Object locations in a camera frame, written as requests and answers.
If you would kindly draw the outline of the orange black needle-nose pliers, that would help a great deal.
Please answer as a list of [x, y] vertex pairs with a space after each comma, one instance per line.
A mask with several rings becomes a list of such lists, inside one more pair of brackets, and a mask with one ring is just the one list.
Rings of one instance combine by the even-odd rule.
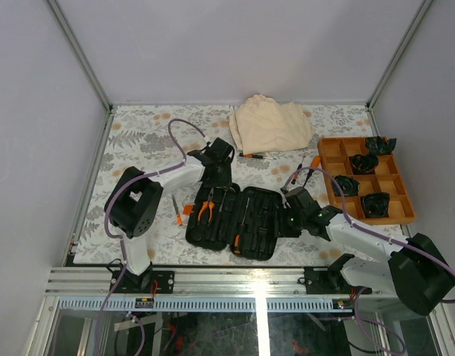
[[213, 210], [215, 207], [215, 202], [213, 201], [214, 192], [215, 192], [215, 190], [213, 188], [211, 188], [206, 201], [203, 202], [202, 207], [200, 208], [198, 215], [197, 215], [197, 221], [199, 223], [201, 223], [202, 219], [203, 219], [203, 215], [207, 211], [209, 212], [209, 218], [207, 219], [207, 223], [206, 223], [207, 226], [211, 225], [212, 219], [213, 219]]

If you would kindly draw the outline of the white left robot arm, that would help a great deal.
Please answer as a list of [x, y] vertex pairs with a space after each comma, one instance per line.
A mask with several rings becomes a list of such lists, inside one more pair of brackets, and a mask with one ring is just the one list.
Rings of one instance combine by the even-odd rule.
[[151, 287], [151, 259], [143, 235], [154, 222], [162, 196], [197, 182], [210, 188], [229, 187], [234, 155], [233, 146], [217, 138], [171, 167], [145, 173], [131, 166], [122, 174], [104, 207], [104, 229], [120, 241], [126, 283], [135, 292]]

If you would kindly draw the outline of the dark green tool case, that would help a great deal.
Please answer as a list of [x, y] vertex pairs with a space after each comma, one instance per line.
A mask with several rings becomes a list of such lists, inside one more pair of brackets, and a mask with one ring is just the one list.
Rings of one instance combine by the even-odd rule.
[[278, 238], [282, 236], [281, 220], [286, 215], [282, 196], [277, 191], [259, 187], [240, 189], [233, 184], [236, 192], [230, 193], [224, 201], [223, 209], [217, 212], [224, 188], [213, 188], [215, 207], [213, 219], [207, 226], [209, 212], [203, 215], [202, 222], [197, 215], [206, 201], [210, 188], [200, 187], [191, 208], [185, 238], [188, 243], [210, 251], [221, 251], [228, 248], [233, 254], [235, 236], [241, 224], [247, 198], [250, 197], [249, 209], [245, 219], [245, 228], [240, 237], [240, 254], [249, 260], [265, 261], [274, 254]]

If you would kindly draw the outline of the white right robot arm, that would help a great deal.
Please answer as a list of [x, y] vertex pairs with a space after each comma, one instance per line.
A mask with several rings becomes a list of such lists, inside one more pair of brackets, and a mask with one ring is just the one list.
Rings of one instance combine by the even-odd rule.
[[330, 288], [345, 292], [352, 286], [396, 295], [412, 312], [426, 316], [455, 286], [455, 271], [431, 239], [387, 235], [332, 205], [321, 207], [302, 187], [285, 194], [292, 216], [287, 222], [310, 235], [349, 246], [369, 258], [344, 257], [328, 274]]

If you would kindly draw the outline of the steel claw hammer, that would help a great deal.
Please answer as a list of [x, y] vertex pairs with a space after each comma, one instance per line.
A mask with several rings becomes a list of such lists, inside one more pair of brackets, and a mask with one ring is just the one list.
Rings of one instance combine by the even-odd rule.
[[219, 204], [217, 204], [217, 212], [220, 213], [223, 209], [223, 204], [224, 204], [224, 201], [225, 201], [225, 198], [230, 194], [230, 193], [235, 193], [236, 190], [233, 188], [233, 187], [229, 187], [229, 188], [224, 188], [223, 189], [223, 195], [222, 195], [222, 199], [220, 201]]

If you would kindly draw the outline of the large black orange screwdriver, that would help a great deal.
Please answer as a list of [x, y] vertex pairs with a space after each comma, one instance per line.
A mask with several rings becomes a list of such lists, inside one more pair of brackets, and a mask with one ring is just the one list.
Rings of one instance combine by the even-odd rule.
[[247, 211], [249, 209], [249, 203], [250, 203], [250, 197], [247, 198], [244, 213], [243, 213], [243, 218], [242, 218], [241, 224], [239, 225], [238, 233], [235, 236], [234, 248], [233, 248], [234, 254], [240, 254], [240, 237], [245, 228], [245, 219], [246, 219]]

